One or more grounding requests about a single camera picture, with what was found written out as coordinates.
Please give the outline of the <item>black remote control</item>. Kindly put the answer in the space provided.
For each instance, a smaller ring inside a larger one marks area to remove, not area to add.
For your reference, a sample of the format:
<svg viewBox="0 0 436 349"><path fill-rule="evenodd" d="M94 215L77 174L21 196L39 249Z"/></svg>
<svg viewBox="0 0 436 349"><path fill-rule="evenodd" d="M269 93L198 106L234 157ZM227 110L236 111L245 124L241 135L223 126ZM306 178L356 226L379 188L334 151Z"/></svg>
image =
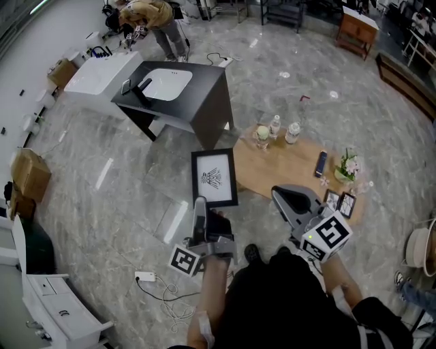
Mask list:
<svg viewBox="0 0 436 349"><path fill-rule="evenodd" d="M327 158L328 158L327 152L321 151L319 154L319 157L317 159L317 164L315 167L315 172L314 172L315 177L317 177L317 178L322 177L322 175L324 173L325 166L326 166Z"/></svg>

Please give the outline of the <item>wooden coffee table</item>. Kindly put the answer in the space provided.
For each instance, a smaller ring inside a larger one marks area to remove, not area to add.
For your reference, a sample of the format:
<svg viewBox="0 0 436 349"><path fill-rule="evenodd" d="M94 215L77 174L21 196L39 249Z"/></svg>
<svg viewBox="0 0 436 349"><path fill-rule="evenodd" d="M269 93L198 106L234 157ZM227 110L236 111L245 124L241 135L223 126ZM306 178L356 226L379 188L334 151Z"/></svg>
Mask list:
<svg viewBox="0 0 436 349"><path fill-rule="evenodd" d="M351 185L341 183L334 175L341 157L327 149L327 160L322 180L315 176L318 157L324 148L317 142L300 136L290 145L285 141L285 129L281 129L275 140L270 140L265 149L260 149L255 141L257 125L246 129L233 147L234 166L238 188L246 188L271 199L271 189L275 185L300 185L312 189L320 200L326 190L339 195L350 192Z"/></svg>

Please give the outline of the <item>person's right forearm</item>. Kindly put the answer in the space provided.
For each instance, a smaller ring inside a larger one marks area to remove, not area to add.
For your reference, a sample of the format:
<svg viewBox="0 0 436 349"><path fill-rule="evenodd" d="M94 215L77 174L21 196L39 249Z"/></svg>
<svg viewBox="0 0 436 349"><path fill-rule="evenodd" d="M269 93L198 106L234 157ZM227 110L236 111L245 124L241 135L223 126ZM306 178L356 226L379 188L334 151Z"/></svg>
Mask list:
<svg viewBox="0 0 436 349"><path fill-rule="evenodd" d="M326 293L332 297L337 309L352 319L358 321L352 310L363 300L363 295L357 283L351 277L338 254L321 263L322 275Z"/></svg>

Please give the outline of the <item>dark green tub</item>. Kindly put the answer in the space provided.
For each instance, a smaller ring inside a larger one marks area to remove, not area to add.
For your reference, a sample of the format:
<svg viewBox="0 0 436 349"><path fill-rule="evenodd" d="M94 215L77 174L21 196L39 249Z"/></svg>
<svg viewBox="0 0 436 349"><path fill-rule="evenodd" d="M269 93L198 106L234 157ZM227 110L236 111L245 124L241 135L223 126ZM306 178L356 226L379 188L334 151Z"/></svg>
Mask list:
<svg viewBox="0 0 436 349"><path fill-rule="evenodd" d="M55 253L52 241L46 231L34 221L21 219L25 235L25 261L21 262L21 270L26 274L55 274Z"/></svg>

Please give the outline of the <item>white-capped clear bottle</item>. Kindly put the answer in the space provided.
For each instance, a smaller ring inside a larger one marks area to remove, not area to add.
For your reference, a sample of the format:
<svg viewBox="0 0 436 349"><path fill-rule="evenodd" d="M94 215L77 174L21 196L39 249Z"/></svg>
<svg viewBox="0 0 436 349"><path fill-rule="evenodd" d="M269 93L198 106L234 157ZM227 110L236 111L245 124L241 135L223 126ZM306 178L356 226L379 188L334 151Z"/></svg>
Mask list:
<svg viewBox="0 0 436 349"><path fill-rule="evenodd" d="M286 143L288 143L290 145L295 144L296 141L298 140L300 132L301 132L300 123L299 122L291 123L288 126L287 132L285 134L285 141L286 141Z"/></svg>

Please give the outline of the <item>black metal rack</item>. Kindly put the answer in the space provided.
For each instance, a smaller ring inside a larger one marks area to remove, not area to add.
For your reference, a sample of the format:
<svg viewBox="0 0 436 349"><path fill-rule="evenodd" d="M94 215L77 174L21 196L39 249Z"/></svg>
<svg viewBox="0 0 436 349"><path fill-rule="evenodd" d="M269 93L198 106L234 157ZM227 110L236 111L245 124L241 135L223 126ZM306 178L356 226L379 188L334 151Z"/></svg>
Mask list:
<svg viewBox="0 0 436 349"><path fill-rule="evenodd" d="M293 25L300 31L305 10L305 0L260 0L261 25L275 21Z"/></svg>

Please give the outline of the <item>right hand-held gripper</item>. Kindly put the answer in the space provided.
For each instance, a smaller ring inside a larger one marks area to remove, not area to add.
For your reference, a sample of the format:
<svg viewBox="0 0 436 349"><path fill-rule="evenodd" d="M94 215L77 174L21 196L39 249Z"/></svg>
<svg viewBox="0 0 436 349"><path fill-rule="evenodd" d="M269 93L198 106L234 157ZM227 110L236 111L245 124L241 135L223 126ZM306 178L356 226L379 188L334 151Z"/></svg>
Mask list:
<svg viewBox="0 0 436 349"><path fill-rule="evenodd" d="M322 203L310 188L301 185L277 185L271 189L272 201L292 230L299 228L308 212ZM319 262L326 262L342 249L352 236L352 229L339 211L322 205L303 225L296 246Z"/></svg>

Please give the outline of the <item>dark wooden bench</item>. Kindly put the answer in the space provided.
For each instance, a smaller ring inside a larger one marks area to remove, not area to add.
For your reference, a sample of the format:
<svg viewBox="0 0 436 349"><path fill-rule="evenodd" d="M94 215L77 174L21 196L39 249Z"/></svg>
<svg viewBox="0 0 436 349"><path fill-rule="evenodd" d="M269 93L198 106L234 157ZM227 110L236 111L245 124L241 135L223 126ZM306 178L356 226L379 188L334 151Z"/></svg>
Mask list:
<svg viewBox="0 0 436 349"><path fill-rule="evenodd" d="M379 52L375 58L380 78L406 97L431 121L436 121L436 91L428 88L414 73L390 55Z"/></svg>

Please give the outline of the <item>green-capped clear bottle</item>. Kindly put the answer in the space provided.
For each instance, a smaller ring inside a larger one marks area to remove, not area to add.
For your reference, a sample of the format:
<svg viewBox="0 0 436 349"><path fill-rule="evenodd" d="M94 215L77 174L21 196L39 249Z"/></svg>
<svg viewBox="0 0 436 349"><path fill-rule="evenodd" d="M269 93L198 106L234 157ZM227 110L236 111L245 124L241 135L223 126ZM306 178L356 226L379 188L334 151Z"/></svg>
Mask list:
<svg viewBox="0 0 436 349"><path fill-rule="evenodd" d="M253 138L257 147L265 150L269 143L269 129L264 125L259 125L253 133Z"/></svg>

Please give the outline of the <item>person's left forearm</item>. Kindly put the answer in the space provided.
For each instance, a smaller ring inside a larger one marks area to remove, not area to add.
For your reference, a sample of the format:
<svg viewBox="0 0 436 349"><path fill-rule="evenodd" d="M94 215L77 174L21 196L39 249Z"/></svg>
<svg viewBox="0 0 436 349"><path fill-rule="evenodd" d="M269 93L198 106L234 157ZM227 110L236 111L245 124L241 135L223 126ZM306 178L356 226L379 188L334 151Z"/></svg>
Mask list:
<svg viewBox="0 0 436 349"><path fill-rule="evenodd" d="M229 260L209 256L205 260L200 300L191 319L187 345L194 349L207 349L208 343L200 330L200 317L208 316L211 334L216 335L225 309L225 293Z"/></svg>

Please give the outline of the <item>white drawer cabinet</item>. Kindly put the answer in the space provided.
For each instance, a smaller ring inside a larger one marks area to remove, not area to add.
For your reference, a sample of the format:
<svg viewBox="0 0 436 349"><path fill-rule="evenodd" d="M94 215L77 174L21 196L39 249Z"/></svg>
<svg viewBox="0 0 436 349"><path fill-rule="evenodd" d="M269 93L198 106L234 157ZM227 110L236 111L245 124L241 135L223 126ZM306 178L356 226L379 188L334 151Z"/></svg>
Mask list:
<svg viewBox="0 0 436 349"><path fill-rule="evenodd" d="M44 349L107 349L104 331L113 323L100 322L67 285L67 274L22 276L22 301L48 340Z"/></svg>

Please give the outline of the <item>dark wooden sink vanity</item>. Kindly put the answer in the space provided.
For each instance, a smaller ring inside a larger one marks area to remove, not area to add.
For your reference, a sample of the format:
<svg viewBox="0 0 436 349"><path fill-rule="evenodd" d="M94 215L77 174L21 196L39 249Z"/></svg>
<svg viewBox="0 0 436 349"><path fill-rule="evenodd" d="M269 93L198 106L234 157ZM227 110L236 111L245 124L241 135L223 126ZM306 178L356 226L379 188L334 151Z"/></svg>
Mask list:
<svg viewBox="0 0 436 349"><path fill-rule="evenodd" d="M132 89L151 78L144 106ZM232 107L225 68L195 63L144 61L128 78L129 93L119 92L112 99L125 115L151 140L158 132L156 123L191 132L204 150L215 148L226 127L233 127Z"/></svg>

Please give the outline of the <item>white bathtub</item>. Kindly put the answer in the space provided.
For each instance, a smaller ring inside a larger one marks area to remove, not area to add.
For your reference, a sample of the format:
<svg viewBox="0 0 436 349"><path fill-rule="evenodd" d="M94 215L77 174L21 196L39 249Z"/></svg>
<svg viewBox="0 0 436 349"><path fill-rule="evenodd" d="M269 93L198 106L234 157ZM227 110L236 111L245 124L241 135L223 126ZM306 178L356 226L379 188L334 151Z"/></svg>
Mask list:
<svg viewBox="0 0 436 349"><path fill-rule="evenodd" d="M91 57L74 74L64 92L71 102L81 108L126 119L125 113L112 99L142 62L139 52L119 52L106 58Z"/></svg>

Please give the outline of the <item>black faucet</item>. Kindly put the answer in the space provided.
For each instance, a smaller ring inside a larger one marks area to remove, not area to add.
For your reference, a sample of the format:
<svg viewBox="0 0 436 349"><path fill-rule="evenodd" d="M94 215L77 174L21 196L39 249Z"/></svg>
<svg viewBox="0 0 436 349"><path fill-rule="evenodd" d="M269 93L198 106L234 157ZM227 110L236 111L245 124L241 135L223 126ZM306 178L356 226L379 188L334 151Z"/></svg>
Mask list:
<svg viewBox="0 0 436 349"><path fill-rule="evenodd" d="M152 81L153 80L151 78L147 78L132 89L136 97L140 100L141 104L144 106L150 106L151 104L152 98L145 96L144 91L152 83Z"/></svg>

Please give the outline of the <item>black framed picture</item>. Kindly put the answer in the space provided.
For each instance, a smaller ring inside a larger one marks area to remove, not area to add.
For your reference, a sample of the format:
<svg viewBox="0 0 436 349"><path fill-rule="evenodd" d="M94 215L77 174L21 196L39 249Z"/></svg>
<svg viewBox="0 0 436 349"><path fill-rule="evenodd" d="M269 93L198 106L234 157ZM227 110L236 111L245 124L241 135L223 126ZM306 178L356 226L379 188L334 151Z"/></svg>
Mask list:
<svg viewBox="0 0 436 349"><path fill-rule="evenodd" d="M191 181L193 202L202 196L211 209L238 206L232 148L192 152Z"/></svg>

